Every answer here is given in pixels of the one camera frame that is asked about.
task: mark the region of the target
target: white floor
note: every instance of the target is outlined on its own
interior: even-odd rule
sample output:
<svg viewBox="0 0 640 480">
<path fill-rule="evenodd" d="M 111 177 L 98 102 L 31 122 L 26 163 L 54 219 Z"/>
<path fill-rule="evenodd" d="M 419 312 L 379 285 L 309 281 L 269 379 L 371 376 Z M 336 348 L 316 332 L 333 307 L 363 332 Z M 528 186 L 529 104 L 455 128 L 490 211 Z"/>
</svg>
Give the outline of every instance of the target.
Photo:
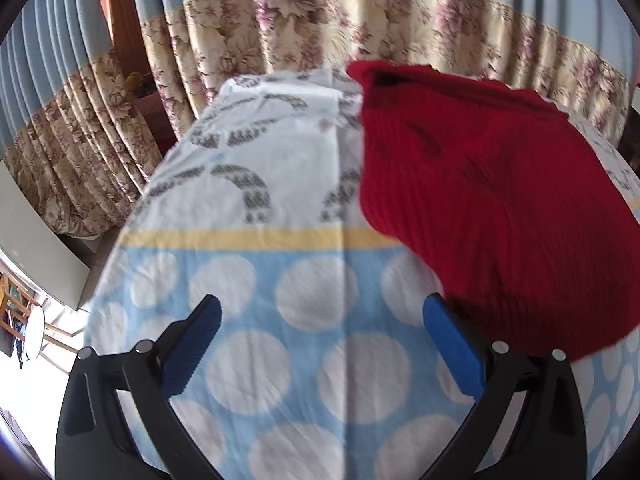
<svg viewBox="0 0 640 480">
<path fill-rule="evenodd" d="M 49 335 L 73 348 L 82 348 L 82 331 L 88 318 L 86 310 L 81 308 L 75 312 L 47 301 L 44 311 L 48 323 L 75 333 L 73 338 L 51 332 Z M 76 358 L 75 354 L 48 343 L 43 354 L 67 371 L 71 370 Z M 42 356 L 27 361 L 20 370 L 14 352 L 12 358 L 0 353 L 0 378 L 0 406 L 12 413 L 53 477 L 56 432 L 67 375 Z"/>
</svg>

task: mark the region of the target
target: floral pattern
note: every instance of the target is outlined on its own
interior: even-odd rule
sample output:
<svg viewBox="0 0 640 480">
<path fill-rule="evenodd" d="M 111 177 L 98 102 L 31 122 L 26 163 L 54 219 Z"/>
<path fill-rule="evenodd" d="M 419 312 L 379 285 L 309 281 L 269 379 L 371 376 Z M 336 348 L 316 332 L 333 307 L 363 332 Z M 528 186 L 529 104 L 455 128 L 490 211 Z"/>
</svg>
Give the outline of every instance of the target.
<svg viewBox="0 0 640 480">
<path fill-rule="evenodd" d="M 4 156 L 50 229 L 78 237 L 122 226 L 160 160 L 114 51 L 68 77 Z"/>
<path fill-rule="evenodd" d="M 210 103 L 230 76 L 353 59 L 430 64 L 534 88 L 583 114 L 614 145 L 630 102 L 630 83 L 596 51 L 495 0 L 186 0 L 142 29 L 178 136 L 202 110 L 194 96 L 202 89 Z"/>
</svg>

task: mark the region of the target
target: blue polka dot fabric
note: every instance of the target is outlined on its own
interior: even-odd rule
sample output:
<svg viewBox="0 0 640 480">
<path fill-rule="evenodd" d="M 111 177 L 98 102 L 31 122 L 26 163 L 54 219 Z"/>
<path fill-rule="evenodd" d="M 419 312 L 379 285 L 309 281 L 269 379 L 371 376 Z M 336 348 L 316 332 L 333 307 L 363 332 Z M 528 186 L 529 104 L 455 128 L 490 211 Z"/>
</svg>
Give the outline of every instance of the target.
<svg viewBox="0 0 640 480">
<path fill-rule="evenodd" d="M 437 276 L 360 212 L 360 99 L 331 70 L 228 81 L 158 168 L 92 298 L 86 342 L 100 354 L 220 299 L 220 331 L 171 402 L 227 480 L 417 479 L 473 404 L 422 325 Z M 634 208 L 633 173 L 570 119 Z M 591 477 L 640 412 L 638 329 L 572 367 Z M 522 401 L 481 467 L 500 458 Z M 141 455 L 163 468 L 130 396 L 120 402 Z"/>
</svg>

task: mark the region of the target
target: curtain fold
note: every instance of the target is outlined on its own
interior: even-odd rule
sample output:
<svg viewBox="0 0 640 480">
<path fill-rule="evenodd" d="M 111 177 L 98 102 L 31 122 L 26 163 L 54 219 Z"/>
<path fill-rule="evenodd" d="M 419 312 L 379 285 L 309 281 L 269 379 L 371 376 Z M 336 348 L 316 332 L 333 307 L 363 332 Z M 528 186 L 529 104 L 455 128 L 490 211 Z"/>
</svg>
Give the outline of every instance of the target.
<svg viewBox="0 0 640 480">
<path fill-rule="evenodd" d="M 124 224 L 161 160 L 98 0 L 29 0 L 0 44 L 4 163 L 56 233 Z"/>
<path fill-rule="evenodd" d="M 136 0 L 136 7 L 178 137 L 230 76 L 352 59 L 431 64 L 534 88 L 584 114 L 614 144 L 630 103 L 635 33 L 615 0 Z"/>
</svg>

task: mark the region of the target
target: red cloth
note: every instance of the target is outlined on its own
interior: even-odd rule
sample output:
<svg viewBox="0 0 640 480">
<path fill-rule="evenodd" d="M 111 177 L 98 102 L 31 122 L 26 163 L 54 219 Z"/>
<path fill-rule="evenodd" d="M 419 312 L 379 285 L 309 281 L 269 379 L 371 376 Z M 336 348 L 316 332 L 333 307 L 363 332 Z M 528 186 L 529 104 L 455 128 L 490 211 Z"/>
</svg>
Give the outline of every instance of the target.
<svg viewBox="0 0 640 480">
<path fill-rule="evenodd" d="M 367 221 L 490 338 L 571 359 L 640 322 L 640 227 L 566 114 L 533 90 L 354 62 Z"/>
</svg>

